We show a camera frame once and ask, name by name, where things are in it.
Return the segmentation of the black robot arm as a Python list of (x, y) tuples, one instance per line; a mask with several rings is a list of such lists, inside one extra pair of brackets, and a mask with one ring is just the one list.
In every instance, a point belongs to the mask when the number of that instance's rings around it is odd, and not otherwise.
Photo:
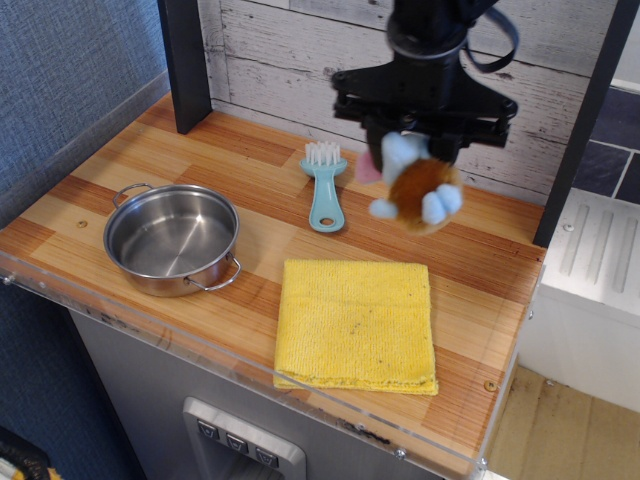
[(518, 48), (518, 30), (492, 1), (397, 1), (386, 29), (392, 60), (332, 76), (335, 115), (365, 130), (375, 168), (392, 131), (427, 136), (430, 153), (449, 163), (473, 143), (505, 146), (517, 103), (474, 80), (460, 60), (472, 53), (468, 33), (481, 17)]

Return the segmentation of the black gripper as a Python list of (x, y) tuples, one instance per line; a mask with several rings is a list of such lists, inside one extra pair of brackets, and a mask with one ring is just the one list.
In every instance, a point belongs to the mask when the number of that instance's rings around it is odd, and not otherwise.
[(514, 100), (479, 83), (457, 55), (414, 60), (396, 54), (390, 62), (335, 73), (335, 116), (366, 132), (375, 169), (383, 169), (382, 140), (392, 131), (426, 135), (432, 157), (455, 163), (472, 143), (504, 147)]

